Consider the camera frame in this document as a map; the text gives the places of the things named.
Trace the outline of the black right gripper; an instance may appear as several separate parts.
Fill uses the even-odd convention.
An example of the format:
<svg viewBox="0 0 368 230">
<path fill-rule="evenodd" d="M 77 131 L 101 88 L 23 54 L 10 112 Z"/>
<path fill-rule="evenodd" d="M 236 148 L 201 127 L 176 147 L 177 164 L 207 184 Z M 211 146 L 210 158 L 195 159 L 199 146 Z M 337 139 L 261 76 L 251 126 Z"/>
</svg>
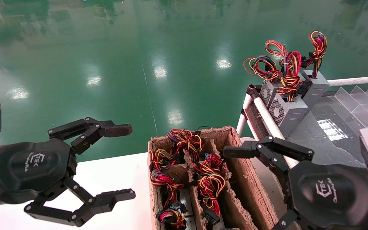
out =
<svg viewBox="0 0 368 230">
<path fill-rule="evenodd" d="M 290 182 L 293 211 L 287 211 L 272 230 L 368 230 L 368 170 L 340 164 L 310 162 L 314 150 L 267 136 L 226 146 L 226 158 L 257 158 L 282 184 Z M 284 157 L 299 163 L 291 170 Z"/>
</svg>

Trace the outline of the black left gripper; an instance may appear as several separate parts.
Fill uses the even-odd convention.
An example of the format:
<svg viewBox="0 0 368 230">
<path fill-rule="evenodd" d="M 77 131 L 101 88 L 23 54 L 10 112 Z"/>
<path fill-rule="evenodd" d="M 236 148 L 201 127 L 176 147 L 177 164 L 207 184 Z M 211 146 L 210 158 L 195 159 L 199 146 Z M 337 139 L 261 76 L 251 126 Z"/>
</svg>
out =
<svg viewBox="0 0 368 230">
<path fill-rule="evenodd" d="M 95 215 L 111 212 L 117 202 L 132 200 L 136 193 L 122 189 L 92 196 L 73 179 L 75 155 L 81 155 L 102 137 L 122 137 L 132 132 L 131 124 L 86 117 L 48 130 L 50 140 L 46 142 L 0 146 L 0 205 L 34 200 L 24 208 L 32 218 L 76 227 Z M 63 142 L 73 137 L 70 146 Z M 83 205 L 75 211 L 45 206 L 65 190 Z"/>
</svg>

